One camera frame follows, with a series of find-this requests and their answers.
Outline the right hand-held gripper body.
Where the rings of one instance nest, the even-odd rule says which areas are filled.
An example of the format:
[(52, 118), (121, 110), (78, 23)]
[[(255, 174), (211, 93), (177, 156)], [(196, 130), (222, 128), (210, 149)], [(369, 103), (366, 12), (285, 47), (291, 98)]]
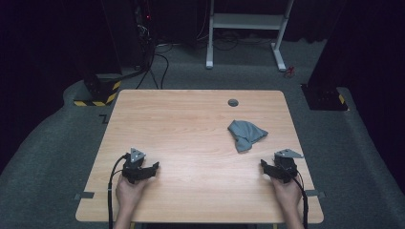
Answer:
[(280, 179), (284, 183), (290, 182), (298, 174), (295, 158), (304, 156), (290, 149), (281, 150), (274, 154), (274, 165), (280, 171)]

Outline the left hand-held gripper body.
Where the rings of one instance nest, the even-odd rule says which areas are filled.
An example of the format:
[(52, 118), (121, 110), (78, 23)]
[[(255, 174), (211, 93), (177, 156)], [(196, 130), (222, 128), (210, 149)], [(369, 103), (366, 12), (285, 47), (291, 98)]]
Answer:
[(142, 168), (142, 164), (145, 158), (145, 153), (132, 148), (129, 153), (125, 155), (126, 161), (124, 162), (122, 175), (127, 180), (134, 184), (136, 181), (146, 179), (145, 171)]

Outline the blue-grey cloth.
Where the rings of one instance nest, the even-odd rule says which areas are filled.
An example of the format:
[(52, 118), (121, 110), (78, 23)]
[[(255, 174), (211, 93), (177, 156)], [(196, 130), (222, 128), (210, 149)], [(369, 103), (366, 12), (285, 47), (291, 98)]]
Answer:
[(244, 120), (233, 120), (227, 127), (235, 139), (238, 153), (249, 151), (252, 145), (268, 135), (268, 132)]

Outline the person's left hand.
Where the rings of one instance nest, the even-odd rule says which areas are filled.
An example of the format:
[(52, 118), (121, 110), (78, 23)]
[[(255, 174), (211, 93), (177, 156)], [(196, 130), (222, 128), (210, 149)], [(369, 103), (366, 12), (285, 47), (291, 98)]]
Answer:
[(141, 199), (147, 182), (148, 180), (141, 180), (131, 183), (126, 177), (120, 176), (116, 188), (119, 209), (127, 212), (133, 211)]

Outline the person's right hand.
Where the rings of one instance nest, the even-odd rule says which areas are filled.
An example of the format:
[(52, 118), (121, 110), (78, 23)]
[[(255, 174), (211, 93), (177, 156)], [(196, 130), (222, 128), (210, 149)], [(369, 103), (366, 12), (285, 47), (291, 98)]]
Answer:
[(272, 178), (271, 182), (281, 209), (288, 213), (296, 211), (302, 197), (299, 186), (294, 181), (284, 183), (276, 178)]

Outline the plain black stand base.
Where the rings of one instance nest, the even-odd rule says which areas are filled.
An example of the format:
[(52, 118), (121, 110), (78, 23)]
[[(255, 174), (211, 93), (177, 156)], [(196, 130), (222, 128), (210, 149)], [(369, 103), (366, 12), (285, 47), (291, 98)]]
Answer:
[(345, 98), (336, 89), (321, 89), (302, 84), (301, 90), (309, 108), (314, 111), (347, 111)]

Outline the black yellow striped stand base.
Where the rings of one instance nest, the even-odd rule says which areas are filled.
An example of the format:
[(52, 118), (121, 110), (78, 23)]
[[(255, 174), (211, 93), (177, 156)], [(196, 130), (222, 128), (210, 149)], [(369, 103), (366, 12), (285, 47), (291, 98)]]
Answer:
[(116, 98), (120, 84), (121, 81), (116, 79), (100, 79), (95, 75), (85, 77), (74, 104), (78, 107), (109, 106)]

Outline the dark equipment rack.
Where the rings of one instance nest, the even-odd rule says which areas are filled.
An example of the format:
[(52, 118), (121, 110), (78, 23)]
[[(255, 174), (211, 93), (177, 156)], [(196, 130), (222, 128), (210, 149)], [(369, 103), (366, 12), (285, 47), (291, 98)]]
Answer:
[(153, 63), (156, 49), (156, 30), (152, 18), (151, 0), (131, 0), (142, 54), (141, 69), (147, 72)]

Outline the white metal stand frame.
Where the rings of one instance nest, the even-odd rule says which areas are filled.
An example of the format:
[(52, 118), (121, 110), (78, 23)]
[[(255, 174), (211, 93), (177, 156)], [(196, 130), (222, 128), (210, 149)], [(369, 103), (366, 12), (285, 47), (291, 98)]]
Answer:
[(209, 3), (209, 27), (208, 42), (206, 48), (205, 67), (212, 69), (214, 66), (213, 36), (215, 29), (238, 29), (238, 30), (262, 30), (277, 31), (277, 39), (270, 44), (277, 68), (284, 73), (288, 70), (280, 52), (280, 46), (287, 28), (290, 12), (294, 0), (288, 0), (285, 12), (280, 15), (267, 14), (241, 14), (241, 13), (217, 13), (214, 10), (215, 0)]

